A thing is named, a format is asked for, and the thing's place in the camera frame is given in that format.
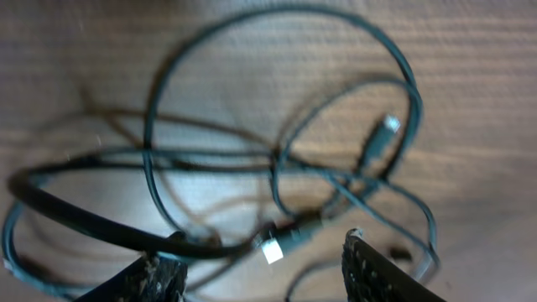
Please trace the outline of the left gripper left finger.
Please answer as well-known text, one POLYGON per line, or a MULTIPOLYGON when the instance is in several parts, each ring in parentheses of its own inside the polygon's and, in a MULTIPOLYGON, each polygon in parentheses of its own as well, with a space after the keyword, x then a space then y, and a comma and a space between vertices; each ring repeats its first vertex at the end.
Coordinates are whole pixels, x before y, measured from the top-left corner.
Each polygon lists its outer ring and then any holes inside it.
POLYGON ((75 302, 180 302, 184 300, 187 274, 187 258, 145 252, 75 302))

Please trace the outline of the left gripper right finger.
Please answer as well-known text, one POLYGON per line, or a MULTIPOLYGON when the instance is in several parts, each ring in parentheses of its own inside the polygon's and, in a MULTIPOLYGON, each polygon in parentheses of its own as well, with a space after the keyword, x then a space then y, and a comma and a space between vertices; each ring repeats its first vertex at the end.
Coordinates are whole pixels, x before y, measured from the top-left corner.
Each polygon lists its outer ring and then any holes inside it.
POLYGON ((347 232, 341 268, 348 302, 445 302, 361 237, 347 232))

